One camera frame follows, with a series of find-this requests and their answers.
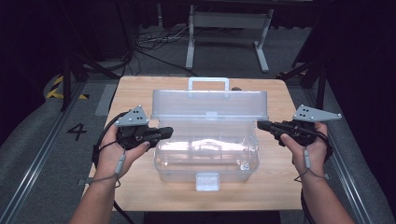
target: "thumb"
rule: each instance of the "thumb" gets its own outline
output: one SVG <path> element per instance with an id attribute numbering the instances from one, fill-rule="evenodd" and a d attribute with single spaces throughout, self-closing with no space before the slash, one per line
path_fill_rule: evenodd
<path id="1" fill-rule="evenodd" d="M 280 139 L 285 144 L 285 146 L 291 151 L 291 153 L 296 154 L 301 151 L 302 146 L 298 144 L 294 139 L 288 136 L 286 133 L 280 135 Z"/>
<path id="2" fill-rule="evenodd" d="M 149 149 L 149 142 L 144 142 L 137 147 L 134 147 L 125 152 L 126 160 L 128 163 L 132 164 L 135 160 L 141 157 Z"/>

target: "finger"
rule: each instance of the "finger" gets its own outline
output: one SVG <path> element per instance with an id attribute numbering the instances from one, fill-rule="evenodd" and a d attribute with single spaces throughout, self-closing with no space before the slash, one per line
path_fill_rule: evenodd
<path id="1" fill-rule="evenodd" d="M 108 136 L 116 136 L 117 135 L 117 131 L 119 130 L 119 128 L 116 126 L 116 125 L 114 125 L 114 124 L 112 124 L 112 125 L 110 125 L 110 127 L 108 128 L 108 130 L 107 130 L 107 132 L 106 132 L 106 135 L 108 135 Z"/>
<path id="2" fill-rule="evenodd" d="M 299 151 L 301 152 L 301 149 L 303 149 L 300 144 L 298 144 L 296 141 L 294 141 L 294 139 L 285 133 L 280 135 L 280 139 L 293 154 L 298 153 Z"/>
<path id="3" fill-rule="evenodd" d="M 315 122 L 315 130 L 327 136 L 327 126 L 322 122 Z"/>
<path id="4" fill-rule="evenodd" d="M 144 142 L 139 146 L 132 148 L 125 152 L 126 160 L 129 164 L 132 164 L 135 160 L 141 157 L 149 149 L 149 142 Z"/>

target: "transparent storage box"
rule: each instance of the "transparent storage box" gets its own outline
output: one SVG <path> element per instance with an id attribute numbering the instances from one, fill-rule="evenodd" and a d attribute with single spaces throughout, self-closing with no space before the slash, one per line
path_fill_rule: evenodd
<path id="1" fill-rule="evenodd" d="M 224 91 L 194 91 L 194 81 L 223 81 Z M 247 181 L 259 166 L 256 120 L 268 119 L 266 91 L 229 91 L 227 78 L 190 78 L 188 91 L 155 90 L 152 119 L 172 127 L 155 148 L 154 164 L 166 182 Z"/>

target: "container lid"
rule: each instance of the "container lid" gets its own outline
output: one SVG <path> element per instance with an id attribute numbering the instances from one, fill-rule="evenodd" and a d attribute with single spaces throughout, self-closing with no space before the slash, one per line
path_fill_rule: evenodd
<path id="1" fill-rule="evenodd" d="M 249 121 L 268 119 L 267 92 L 155 90 L 151 118 Z"/>

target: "metal bracket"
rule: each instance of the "metal bracket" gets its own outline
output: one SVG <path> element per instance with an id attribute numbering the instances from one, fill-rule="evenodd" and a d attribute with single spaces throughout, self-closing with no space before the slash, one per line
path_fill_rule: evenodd
<path id="1" fill-rule="evenodd" d="M 305 105 L 300 105 L 296 113 L 293 115 L 293 119 L 307 122 L 326 121 L 341 118 L 341 114 L 334 114 Z"/>
<path id="2" fill-rule="evenodd" d="M 119 118 L 115 124 L 117 127 L 148 125 L 149 119 L 146 117 L 142 105 L 139 105 Z"/>

